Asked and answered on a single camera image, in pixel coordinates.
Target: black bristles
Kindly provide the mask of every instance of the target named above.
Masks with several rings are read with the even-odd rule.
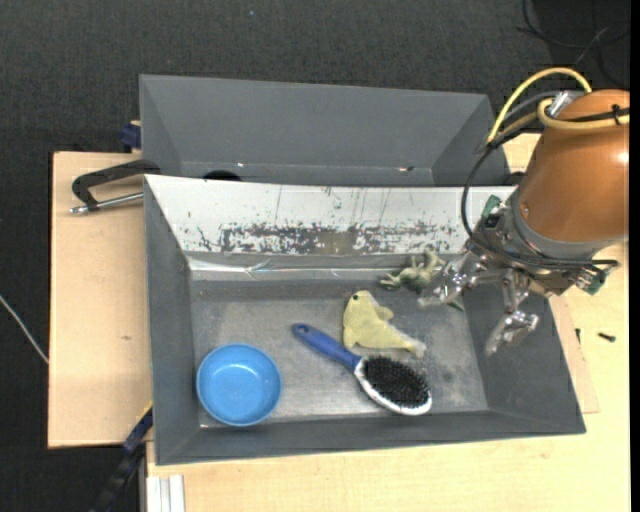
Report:
[[[373,389],[401,407],[419,407],[429,399],[429,386],[414,370],[388,357],[364,362],[363,373]]]

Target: wooden table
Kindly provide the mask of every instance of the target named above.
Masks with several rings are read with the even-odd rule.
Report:
[[[507,146],[512,169],[526,165],[535,141],[525,136]],[[151,398],[142,209],[68,213],[78,204],[70,190],[75,176],[136,158],[54,157],[51,448],[120,443]],[[136,190],[139,180],[99,192]],[[624,267],[598,295],[572,289],[551,301],[585,435],[161,467],[149,441],[147,472],[184,475],[192,512],[630,509],[628,247],[605,254]]]

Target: black carpet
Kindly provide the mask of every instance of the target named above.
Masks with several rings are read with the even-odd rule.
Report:
[[[528,12],[584,47],[630,14],[630,0],[593,2],[596,16],[586,0],[534,0]],[[49,153],[122,151],[138,74],[477,92],[497,110],[527,76],[584,50],[520,30],[521,4],[500,0],[0,0],[0,21],[0,294],[45,349]],[[595,88],[628,88],[629,36],[602,59],[596,47],[576,68]],[[2,309],[0,354],[0,510],[87,510],[118,449],[47,451],[47,368]],[[136,505],[134,488],[117,510]]]

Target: black cable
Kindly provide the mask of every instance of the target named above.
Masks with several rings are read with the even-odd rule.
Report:
[[[111,474],[89,512],[111,512],[115,503],[132,481],[145,453],[142,442],[153,425],[153,408],[149,408],[122,445],[122,458]]]
[[[593,18],[593,8],[594,8],[594,4],[593,1],[591,2],[592,4],[592,18]],[[522,27],[517,27],[518,30],[522,31],[522,32],[527,32],[535,37],[537,37],[538,39],[542,39],[543,41],[549,43],[549,44],[554,44],[556,46],[564,46],[565,48],[573,48],[576,50],[584,50],[585,48],[589,47],[591,44],[593,44],[593,40],[595,39],[595,36],[592,37],[591,41],[588,44],[576,44],[576,43],[568,43],[565,41],[559,41],[558,39],[553,39],[552,37],[549,37],[547,34],[544,34],[543,32],[541,32],[539,29],[537,29],[534,25],[533,22],[531,21],[531,18],[529,17],[529,11],[527,9],[527,0],[522,0],[522,17],[524,18],[525,23],[527,24],[527,28],[522,28]],[[621,24],[621,23],[625,23],[625,24],[629,24],[631,25],[631,22],[628,20],[620,20],[617,21],[615,23],[612,23],[611,25],[608,25],[606,28],[609,29],[611,26],[617,25],[617,24]],[[625,38],[629,33],[631,32],[631,28],[625,30],[623,33],[618,34],[616,36],[611,37],[611,39],[607,39],[605,41],[602,41],[599,43],[599,47],[604,47],[604,46],[609,46],[613,43],[616,43],[618,41],[620,41],[621,39]]]
[[[488,158],[491,152],[497,148],[498,146],[494,146],[494,145],[485,147],[484,151],[482,152],[482,155],[480,156],[476,164],[473,166],[473,169],[471,169],[471,172],[467,177],[467,182],[464,184],[464,188],[462,189],[460,216],[462,217],[462,225],[464,226],[464,229],[467,232],[467,235],[469,235],[469,238],[473,237],[473,230],[471,229],[471,226],[469,225],[469,219],[467,218],[467,196],[469,195],[469,189],[471,188],[473,179],[475,178],[476,174],[478,174],[478,171],[480,170],[480,166]]]
[[[620,116],[628,116],[631,113],[631,107],[620,108],[620,105],[611,105],[611,111],[600,112],[599,114],[590,114],[588,116],[574,117],[565,119],[571,123],[586,123],[589,121],[602,121],[604,119],[615,119],[616,124],[620,124]]]
[[[524,172],[522,171],[512,172],[511,174],[509,174],[509,176],[507,176],[504,180],[502,180],[502,184],[509,185],[511,180],[513,180],[514,178],[518,178],[516,182],[519,183],[523,176],[524,176]]]
[[[526,100],[521,101],[520,103],[518,103],[518,105],[516,105],[511,110],[509,110],[506,116],[504,116],[504,119],[502,120],[502,124],[506,123],[508,119],[512,118],[514,115],[516,115],[518,112],[522,111],[523,109],[527,108],[532,103],[536,103],[538,100],[543,98],[553,98],[562,92],[563,92],[562,89],[543,91],[541,93],[535,94],[527,98]]]
[[[502,146],[503,144],[509,142],[510,140],[515,139],[516,137],[518,137],[520,134],[522,134],[525,131],[530,131],[530,126],[533,123],[536,123],[538,120],[535,119],[533,121],[531,121],[531,123],[525,125],[525,126],[521,126],[520,128],[517,128],[515,130],[512,130],[508,133],[501,133],[500,135],[498,135],[495,139],[493,139],[488,146],[495,149],[498,148],[500,146]]]
[[[604,57],[602,56],[602,49],[606,46],[609,46],[611,44],[614,44],[624,39],[627,35],[629,35],[631,33],[631,22],[629,20],[619,20],[599,30],[598,23],[597,23],[596,6],[595,6],[594,0],[591,0],[590,5],[591,5],[591,26],[593,27],[593,31],[595,35],[591,38],[589,43],[587,43],[586,45],[560,41],[560,40],[551,38],[547,34],[544,34],[543,32],[541,32],[538,28],[536,28],[533,25],[533,22],[531,21],[531,18],[529,16],[529,10],[527,9],[527,0],[522,0],[522,17],[524,18],[524,21],[527,24],[527,28],[517,27],[517,29],[522,32],[529,33],[539,39],[542,39],[543,41],[549,44],[553,44],[556,46],[563,46],[565,48],[571,48],[576,50],[583,50],[583,52],[576,59],[572,67],[575,67],[590,51],[595,49],[596,50],[595,61],[602,75],[617,87],[623,88],[624,84],[620,80],[617,80],[616,78],[611,76],[611,74],[607,70],[604,63]],[[629,25],[629,28],[627,28],[620,34],[611,36],[608,39],[602,39],[602,36],[605,33],[609,32],[609,30],[612,27],[616,25],[621,25],[621,24]]]
[[[480,222],[480,232],[482,233],[482,236],[484,237],[484,240],[487,244],[487,245],[484,245],[482,243],[479,243],[478,245],[480,247],[482,247],[483,249],[492,251],[496,254],[499,254],[504,258],[513,260],[517,263],[522,263],[523,265],[530,265],[530,266],[539,267],[539,268],[547,268],[551,270],[573,270],[573,269],[578,270],[583,267],[596,268],[596,265],[614,265],[614,266],[619,265],[619,262],[616,260],[567,260],[567,259],[560,259],[560,258],[548,258],[546,256],[536,257],[532,255],[527,255],[527,254],[511,253],[511,252],[505,251],[501,247],[496,247],[491,243],[491,240],[489,239],[486,232],[486,226],[484,225],[483,222]]]

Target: hair brush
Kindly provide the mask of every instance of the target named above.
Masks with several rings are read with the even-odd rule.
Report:
[[[384,356],[354,354],[307,324],[294,324],[292,330],[307,345],[351,370],[365,393],[379,405],[407,416],[418,416],[431,408],[427,382],[408,366]]]

